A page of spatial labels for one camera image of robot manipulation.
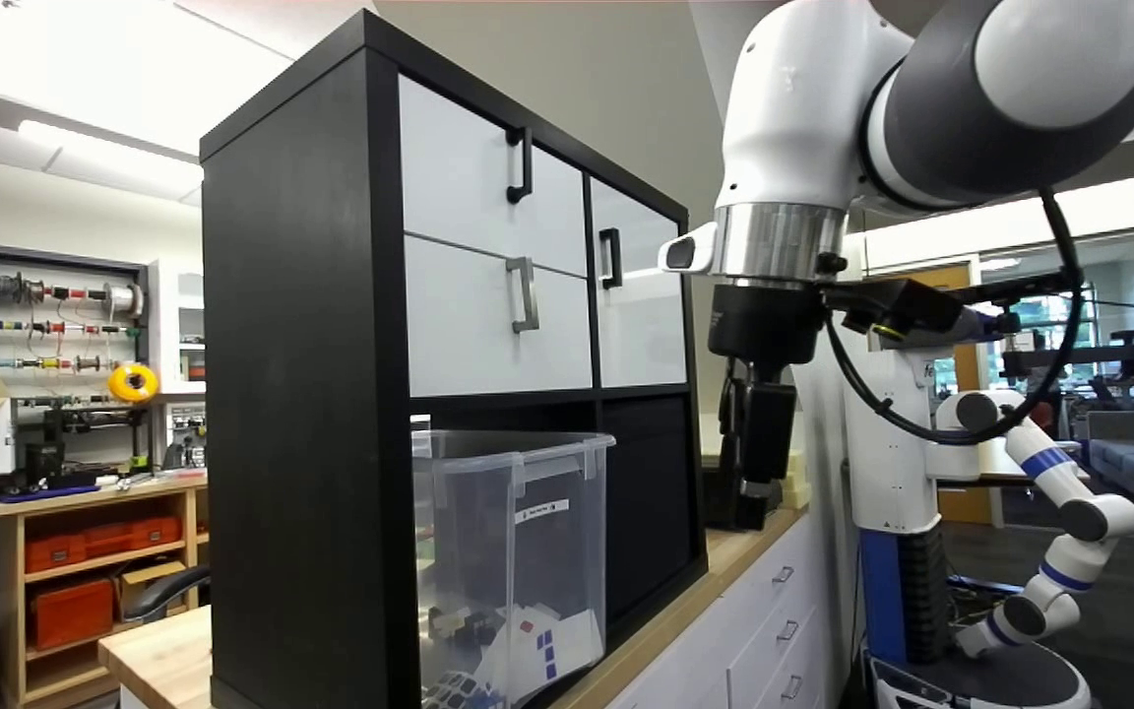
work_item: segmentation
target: wooden countertop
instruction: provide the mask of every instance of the wooden countertop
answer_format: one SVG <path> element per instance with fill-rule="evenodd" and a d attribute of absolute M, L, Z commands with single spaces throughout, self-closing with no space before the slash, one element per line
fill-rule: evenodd
<path fill-rule="evenodd" d="M 615 702 L 707 606 L 713 606 L 805 512 L 779 509 L 763 533 L 711 533 L 711 569 L 655 621 L 606 655 L 556 706 L 598 709 Z M 103 638 L 98 655 L 149 709 L 209 709 L 212 627 L 209 606 Z"/>
<path fill-rule="evenodd" d="M 205 487 L 205 484 L 209 481 L 201 472 L 149 477 L 149 481 L 125 484 L 125 487 L 98 487 L 98 492 L 74 492 L 74 495 L 0 502 L 0 518 L 8 518 L 8 517 L 56 517 L 56 512 L 74 512 L 74 509 L 103 509 L 103 502 L 119 502 L 119 499 L 179 495 L 184 487 Z"/>

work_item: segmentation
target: red storage box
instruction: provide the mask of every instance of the red storage box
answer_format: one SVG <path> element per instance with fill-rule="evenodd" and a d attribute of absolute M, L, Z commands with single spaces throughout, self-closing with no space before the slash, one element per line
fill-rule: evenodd
<path fill-rule="evenodd" d="M 32 647 L 74 647 L 108 635 L 115 621 L 109 579 L 56 585 L 32 597 Z"/>
<path fill-rule="evenodd" d="M 183 534 L 174 517 L 149 517 L 134 522 L 134 548 L 157 548 Z"/>
<path fill-rule="evenodd" d="M 134 552 L 134 522 L 87 527 L 87 558 Z"/>
<path fill-rule="evenodd" d="M 66 568 L 83 558 L 87 558 L 83 534 L 40 534 L 24 552 L 24 569 L 46 569 L 46 568 Z"/>

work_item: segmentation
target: drawer handle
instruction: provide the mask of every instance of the drawer handle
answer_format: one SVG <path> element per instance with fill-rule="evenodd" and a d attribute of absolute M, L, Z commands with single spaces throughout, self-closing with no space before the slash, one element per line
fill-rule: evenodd
<path fill-rule="evenodd" d="M 772 576 L 772 590 L 778 590 L 778 596 L 787 590 L 792 579 L 797 579 L 797 568 L 779 568 L 779 569 Z"/>
<path fill-rule="evenodd" d="M 533 260 L 510 260 L 503 273 L 515 274 L 515 284 L 520 284 L 515 303 L 524 303 L 524 307 L 515 307 L 515 309 L 524 309 L 524 315 L 511 319 L 511 330 L 515 330 L 515 333 L 540 330 L 540 303 L 535 303 L 535 288 L 533 288 L 533 278 L 535 278 Z"/>
<path fill-rule="evenodd" d="M 805 672 L 792 672 L 787 689 L 779 689 L 779 702 L 797 702 L 805 692 Z"/>
<path fill-rule="evenodd" d="M 515 185 L 503 190 L 503 202 L 520 203 L 533 194 L 533 124 L 510 130 L 503 140 L 520 144 L 520 157 L 524 157 L 520 179 L 511 178 Z"/>
<path fill-rule="evenodd" d="M 620 245 L 620 227 L 602 227 L 598 232 L 602 245 L 602 288 L 623 288 L 623 245 Z"/>
<path fill-rule="evenodd" d="M 779 627 L 778 647 L 792 640 L 799 635 L 799 621 L 787 619 L 787 627 Z"/>

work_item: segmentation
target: clear plastic storage bin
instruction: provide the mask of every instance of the clear plastic storage bin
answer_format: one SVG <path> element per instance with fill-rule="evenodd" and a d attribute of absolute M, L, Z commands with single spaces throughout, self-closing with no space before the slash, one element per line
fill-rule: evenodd
<path fill-rule="evenodd" d="M 610 443 L 414 433 L 421 706 L 520 706 L 606 655 Z"/>

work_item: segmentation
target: white cabinet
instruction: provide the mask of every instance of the white cabinet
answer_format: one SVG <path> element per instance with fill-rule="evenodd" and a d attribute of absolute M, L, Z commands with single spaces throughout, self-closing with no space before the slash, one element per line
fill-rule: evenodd
<path fill-rule="evenodd" d="M 591 179 L 598 260 L 602 386 L 687 382 L 683 274 L 658 273 L 658 249 L 676 225 L 644 202 Z"/>
<path fill-rule="evenodd" d="M 591 388 L 589 278 L 406 237 L 409 392 Z"/>
<path fill-rule="evenodd" d="M 401 78 L 401 179 L 406 232 L 589 274 L 582 174 L 409 78 Z M 510 190 L 527 179 L 533 194 L 511 202 Z"/>
<path fill-rule="evenodd" d="M 154 269 L 154 365 L 161 392 L 205 392 L 205 274 L 201 269 Z"/>
<path fill-rule="evenodd" d="M 610 709 L 823 709 L 820 534 L 805 517 Z"/>

